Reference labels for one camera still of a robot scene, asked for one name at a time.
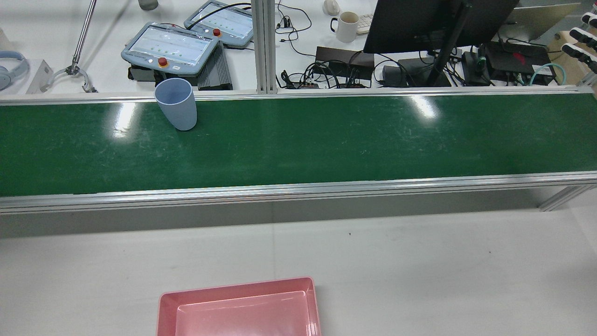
pink plastic tray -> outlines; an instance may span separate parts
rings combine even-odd
[[[158,336],[320,336],[313,279],[162,294]]]

coffee mug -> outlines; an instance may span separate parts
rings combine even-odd
[[[334,30],[332,23],[338,21],[338,28]],[[356,38],[356,27],[359,23],[359,16],[353,12],[343,12],[340,18],[333,18],[330,21],[330,29],[336,33],[336,38],[340,42],[350,43]]]

headphones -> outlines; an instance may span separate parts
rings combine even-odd
[[[12,70],[8,70],[3,66],[0,66],[0,90],[7,88],[15,77],[26,73],[29,70],[29,64],[25,60],[25,57],[16,51],[0,51],[0,59],[17,59],[19,65]]]

metal bracket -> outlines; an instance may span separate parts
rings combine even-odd
[[[255,42],[255,69],[257,70],[257,93],[275,94],[276,86],[276,39],[275,1],[251,0]]]

metal pole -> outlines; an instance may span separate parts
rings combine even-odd
[[[67,74],[69,75],[76,75],[79,73],[77,64],[79,63],[79,59],[81,58],[81,50],[83,49],[83,43],[85,43],[85,38],[87,37],[89,22],[91,21],[91,16],[93,15],[93,11],[96,7],[96,2],[97,0],[91,0],[91,2],[89,3],[87,17],[85,18],[85,23],[83,24],[83,28],[81,29],[81,36],[79,36],[79,42],[76,45],[75,54],[73,55],[73,63],[69,68],[67,68]]]
[[[252,0],[257,93],[276,93],[274,0]]]

